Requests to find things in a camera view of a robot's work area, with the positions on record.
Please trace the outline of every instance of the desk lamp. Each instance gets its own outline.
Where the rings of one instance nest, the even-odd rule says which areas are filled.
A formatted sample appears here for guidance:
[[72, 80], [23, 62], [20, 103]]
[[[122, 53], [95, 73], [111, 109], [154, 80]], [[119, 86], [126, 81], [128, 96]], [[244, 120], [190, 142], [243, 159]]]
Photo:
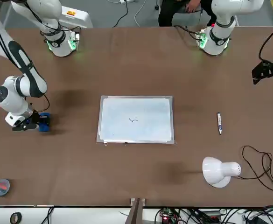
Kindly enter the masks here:
[[238, 176], [241, 167], [236, 162], [221, 162], [213, 157], [203, 160], [203, 176], [211, 186], [215, 188], [225, 187], [231, 180], [231, 176]]

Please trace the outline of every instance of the grey floor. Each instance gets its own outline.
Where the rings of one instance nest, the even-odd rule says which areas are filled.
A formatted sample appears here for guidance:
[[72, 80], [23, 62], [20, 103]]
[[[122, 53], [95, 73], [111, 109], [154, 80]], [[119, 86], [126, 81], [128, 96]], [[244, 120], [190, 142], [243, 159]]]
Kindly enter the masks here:
[[[112, 27], [119, 17], [125, 14], [124, 4], [114, 4], [107, 0], [60, 0], [63, 6], [86, 11], [90, 14], [93, 26], [96, 28]], [[119, 27], [135, 27], [134, 15], [139, 10], [144, 0], [135, 0], [128, 3], [129, 13], [123, 18]], [[30, 28], [33, 24], [18, 15], [9, 7], [10, 3], [4, 3], [0, 10], [0, 19], [6, 28]], [[147, 0], [143, 9], [137, 16], [137, 21], [142, 27], [158, 26], [158, 11], [155, 10], [155, 0]], [[209, 16], [203, 12], [201, 18], [199, 13], [194, 14], [176, 14], [173, 24], [184, 26], [195, 26], [198, 23], [206, 24]], [[270, 0], [265, 0], [263, 7], [247, 15], [237, 15], [239, 26], [273, 26], [273, 9]]]

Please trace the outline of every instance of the table surface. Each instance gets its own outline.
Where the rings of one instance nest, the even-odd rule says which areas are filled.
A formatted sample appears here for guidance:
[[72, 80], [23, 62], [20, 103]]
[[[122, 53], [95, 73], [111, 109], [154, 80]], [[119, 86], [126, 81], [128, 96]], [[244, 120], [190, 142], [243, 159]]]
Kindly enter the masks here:
[[[251, 75], [272, 31], [236, 28], [215, 57], [175, 28], [87, 29], [79, 51], [58, 58], [37, 29], [9, 30], [47, 81], [52, 128], [12, 132], [0, 108], [0, 178], [11, 181], [0, 205], [116, 206], [131, 197], [146, 198], [148, 206], [273, 204], [273, 192], [257, 180], [232, 179], [216, 189], [201, 173], [204, 157], [213, 156], [237, 161], [251, 177], [241, 147], [273, 154], [273, 78], [254, 86]], [[273, 39], [263, 57], [273, 60]], [[10, 75], [20, 73], [0, 57], [0, 84]], [[96, 143], [101, 95], [173, 96], [176, 143]], [[47, 106], [44, 98], [29, 101], [37, 110]], [[261, 155], [246, 156], [260, 173]]]

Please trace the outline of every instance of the whiteboard marker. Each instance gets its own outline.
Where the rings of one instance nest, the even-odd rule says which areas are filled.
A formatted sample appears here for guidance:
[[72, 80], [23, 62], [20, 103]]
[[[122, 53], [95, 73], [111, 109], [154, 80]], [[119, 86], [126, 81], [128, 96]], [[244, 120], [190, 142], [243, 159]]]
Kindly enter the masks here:
[[222, 134], [221, 114], [219, 112], [217, 113], [217, 124], [219, 134]]

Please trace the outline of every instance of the silver frame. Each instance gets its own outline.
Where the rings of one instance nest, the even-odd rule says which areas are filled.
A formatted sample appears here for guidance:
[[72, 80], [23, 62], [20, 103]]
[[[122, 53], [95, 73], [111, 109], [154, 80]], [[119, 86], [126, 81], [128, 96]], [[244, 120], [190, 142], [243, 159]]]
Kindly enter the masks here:
[[[100, 138], [101, 133], [101, 122], [102, 122], [102, 110], [103, 110], [103, 101], [106, 98], [165, 98], [169, 100], [169, 110], [170, 110], [170, 128], [171, 128], [171, 140], [170, 141], [110, 141], [103, 140]], [[173, 116], [173, 97], [172, 96], [101, 96], [100, 100], [100, 111], [99, 111], [99, 122], [98, 122], [98, 132], [97, 132], [97, 142], [103, 143], [158, 143], [158, 144], [174, 144], [175, 135], [174, 135], [174, 116]]]

